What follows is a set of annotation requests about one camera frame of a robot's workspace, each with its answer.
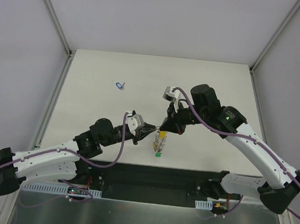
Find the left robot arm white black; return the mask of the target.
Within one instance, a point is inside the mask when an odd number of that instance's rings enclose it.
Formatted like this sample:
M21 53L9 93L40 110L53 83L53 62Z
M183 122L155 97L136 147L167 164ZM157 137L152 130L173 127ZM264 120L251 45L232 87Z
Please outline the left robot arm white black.
M123 124L113 126L100 118L89 130L56 146L35 151L13 152L10 147L0 150L0 196L9 195L21 186L49 180L72 179L77 184L87 181L91 158L102 148L132 141L135 145L155 132L156 126L144 122L135 111L126 112Z

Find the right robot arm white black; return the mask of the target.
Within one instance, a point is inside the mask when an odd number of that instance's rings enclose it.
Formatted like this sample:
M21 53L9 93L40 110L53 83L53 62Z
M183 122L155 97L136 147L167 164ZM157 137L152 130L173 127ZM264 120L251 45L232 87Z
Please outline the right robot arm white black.
M287 164L258 137L247 119L234 107L223 106L207 84L191 89L168 86L163 94L170 102L161 131L182 135L188 125L202 124L236 147L258 169L261 177L223 171L221 178L200 186L213 199L228 193L259 199L268 210L281 215L300 192L300 170Z

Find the green key tag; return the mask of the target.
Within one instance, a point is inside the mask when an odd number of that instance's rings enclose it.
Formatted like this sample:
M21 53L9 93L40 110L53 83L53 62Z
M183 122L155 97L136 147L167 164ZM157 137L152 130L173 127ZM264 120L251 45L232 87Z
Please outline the green key tag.
M160 152L156 152L155 157L157 157L157 158L161 157L161 153Z

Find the large metal keyring with rings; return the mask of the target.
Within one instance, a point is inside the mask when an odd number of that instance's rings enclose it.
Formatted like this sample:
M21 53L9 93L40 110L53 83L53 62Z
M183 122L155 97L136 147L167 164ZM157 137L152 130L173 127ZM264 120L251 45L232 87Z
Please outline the large metal keyring with rings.
M155 139L154 142L156 144L156 149L154 149L154 152L160 152L162 154L163 147L165 145L166 139L167 139L167 132L166 132L166 137L164 139L160 138L159 136L160 130L156 131L155 133Z

